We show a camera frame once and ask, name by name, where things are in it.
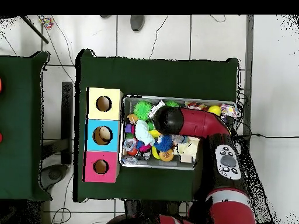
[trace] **yellow box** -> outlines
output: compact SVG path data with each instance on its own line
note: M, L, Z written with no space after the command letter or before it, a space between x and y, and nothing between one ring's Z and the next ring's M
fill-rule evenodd
M121 99L119 89L87 88L88 118L93 120L120 120Z

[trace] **black table leg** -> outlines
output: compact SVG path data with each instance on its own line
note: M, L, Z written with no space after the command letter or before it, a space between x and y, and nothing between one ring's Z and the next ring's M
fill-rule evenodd
M20 17L24 20L24 22L28 24L29 27L33 29L33 31L37 33L38 36L40 36L43 39L43 41L46 42L46 44L49 43L49 41L36 29L36 27L30 22L30 20L27 19L27 17L25 16L20 16Z

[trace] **pink box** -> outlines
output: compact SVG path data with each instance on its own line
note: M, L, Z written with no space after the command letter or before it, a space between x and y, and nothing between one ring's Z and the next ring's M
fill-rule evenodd
M94 164L98 160L104 160L108 164L108 170L99 174L94 170ZM84 182L115 183L119 173L118 152L86 151L85 179Z

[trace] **yellow ball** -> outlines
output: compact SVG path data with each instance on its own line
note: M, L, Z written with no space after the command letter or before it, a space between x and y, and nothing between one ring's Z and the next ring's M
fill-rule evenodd
M211 106L211 107L208 109L208 112L209 112L209 113L214 113L214 114L220 116L220 114L221 114L220 106Z

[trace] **circular hole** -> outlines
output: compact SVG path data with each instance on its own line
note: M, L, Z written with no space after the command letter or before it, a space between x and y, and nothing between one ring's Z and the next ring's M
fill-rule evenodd
M93 169L96 173L104 174L108 171L108 163L105 160L97 160L93 164Z
M112 131L107 126L97 127L93 131L92 138L98 145L107 145L112 140Z
M112 106L112 101L107 96L101 96L96 100L96 108L99 111L109 111Z

